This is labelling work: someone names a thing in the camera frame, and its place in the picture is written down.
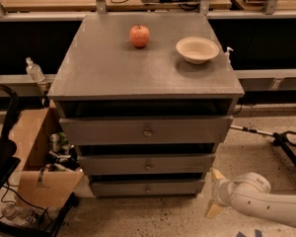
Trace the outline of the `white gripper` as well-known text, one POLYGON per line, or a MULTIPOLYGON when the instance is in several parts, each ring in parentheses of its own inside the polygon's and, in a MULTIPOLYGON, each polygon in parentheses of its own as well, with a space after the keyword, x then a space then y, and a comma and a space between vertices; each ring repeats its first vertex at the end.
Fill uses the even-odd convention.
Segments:
POLYGON ((214 181, 212 187, 212 198, 205 212, 205 217, 212 219, 224 210, 223 206, 231 205, 231 193, 235 189, 235 184, 217 169, 212 168, 211 180, 214 181))

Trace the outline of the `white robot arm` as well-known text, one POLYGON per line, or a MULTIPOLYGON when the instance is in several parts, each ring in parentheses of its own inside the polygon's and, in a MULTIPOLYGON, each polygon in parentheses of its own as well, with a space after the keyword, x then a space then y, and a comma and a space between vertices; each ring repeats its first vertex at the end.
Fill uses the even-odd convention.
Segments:
POLYGON ((296 196, 272 194, 269 181, 257 173, 227 179, 212 168, 210 174, 212 198, 205 212, 207 218, 214 218, 225 207, 232 207, 246 216, 296 228, 296 196))

